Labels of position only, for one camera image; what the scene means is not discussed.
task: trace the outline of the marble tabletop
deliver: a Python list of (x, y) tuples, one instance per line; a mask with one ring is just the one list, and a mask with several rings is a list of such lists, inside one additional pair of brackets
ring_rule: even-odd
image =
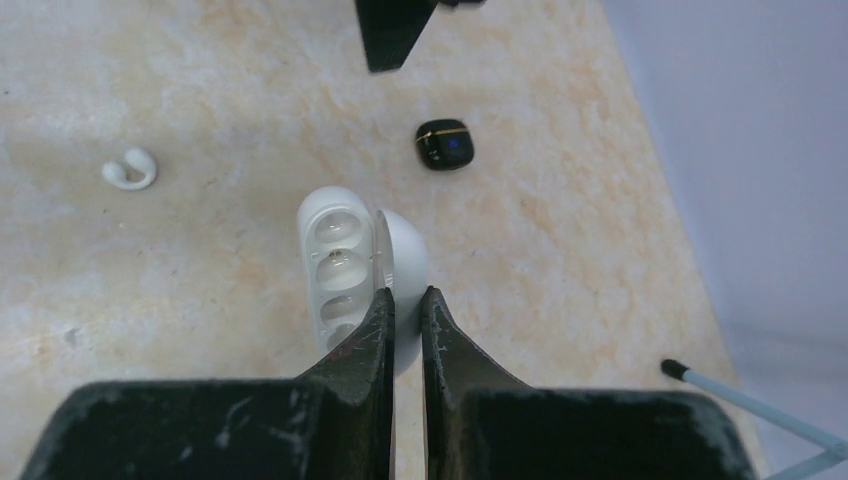
[[(317, 361), (295, 216), (325, 185), (415, 224), (461, 328), (532, 385), (679, 388), (665, 356), (735, 382), (599, 1), (437, 12), (376, 76), (352, 0), (54, 3), (0, 8), (0, 478), (86, 382)], [(416, 158), (435, 118), (469, 167)], [(132, 146), (159, 162), (140, 192), (100, 177)], [(420, 360), (396, 411), (423, 478)]]

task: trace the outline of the white c-shaped object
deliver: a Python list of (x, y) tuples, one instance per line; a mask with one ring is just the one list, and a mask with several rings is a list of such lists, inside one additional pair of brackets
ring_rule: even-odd
[(156, 179), (156, 161), (149, 153), (140, 148), (131, 148), (124, 154), (127, 165), (144, 174), (144, 178), (137, 182), (127, 181), (127, 170), (118, 162), (106, 162), (103, 164), (103, 179), (121, 190), (141, 190), (153, 183)]

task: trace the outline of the round cavity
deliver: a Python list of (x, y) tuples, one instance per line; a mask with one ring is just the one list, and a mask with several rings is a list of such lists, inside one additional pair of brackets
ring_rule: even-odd
[(365, 298), (361, 295), (340, 295), (330, 299), (321, 306), (321, 320), (325, 323), (337, 318), (356, 313), (364, 306)]
[(318, 285), (324, 290), (345, 290), (365, 280), (368, 276), (368, 266), (356, 252), (335, 250), (321, 260), (316, 274)]
[(392, 239), (386, 217), (380, 215), (380, 228), (377, 229), (377, 287), (392, 288), (395, 277), (394, 253)]
[(321, 244), (356, 245), (362, 236), (362, 222), (348, 212), (335, 212), (322, 218), (315, 227), (315, 240)]
[(327, 350), (332, 350), (339, 346), (339, 344), (353, 333), (354, 330), (356, 330), (356, 325), (351, 325), (349, 323), (339, 325), (339, 328), (337, 328), (336, 331), (330, 335), (330, 338), (327, 339)]

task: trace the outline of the white object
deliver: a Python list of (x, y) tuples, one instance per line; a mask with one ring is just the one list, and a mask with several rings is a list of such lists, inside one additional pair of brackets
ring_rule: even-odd
[(743, 408), (778, 427), (825, 449), (824, 452), (790, 466), (766, 480), (802, 480), (848, 460), (848, 440), (839, 438), (816, 426), (782, 412), (742, 392), (687, 369), (683, 381)]
[(389, 287), (395, 303), (395, 374), (421, 349), (418, 304), (429, 263), (421, 234), (405, 218), (378, 210), (342, 187), (309, 194), (297, 213), (315, 344), (329, 353), (365, 317), (374, 291)]
[(156, 161), (149, 153), (140, 148), (131, 148), (124, 154), (127, 165), (144, 174), (144, 178), (137, 182), (127, 180), (127, 170), (118, 162), (107, 162), (103, 164), (103, 179), (121, 190), (141, 190), (153, 183), (156, 179)]

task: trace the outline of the gold stripe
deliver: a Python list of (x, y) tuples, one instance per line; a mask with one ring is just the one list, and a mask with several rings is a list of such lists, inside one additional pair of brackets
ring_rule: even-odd
[(418, 143), (421, 140), (424, 140), (425, 138), (429, 137), (430, 135), (447, 135), (448, 133), (464, 133), (464, 132), (468, 132), (468, 129), (467, 128), (449, 128), (447, 130), (439, 130), (439, 131), (436, 131), (436, 132), (427, 132), (424, 135), (421, 135), (420, 137), (416, 138), (415, 143)]

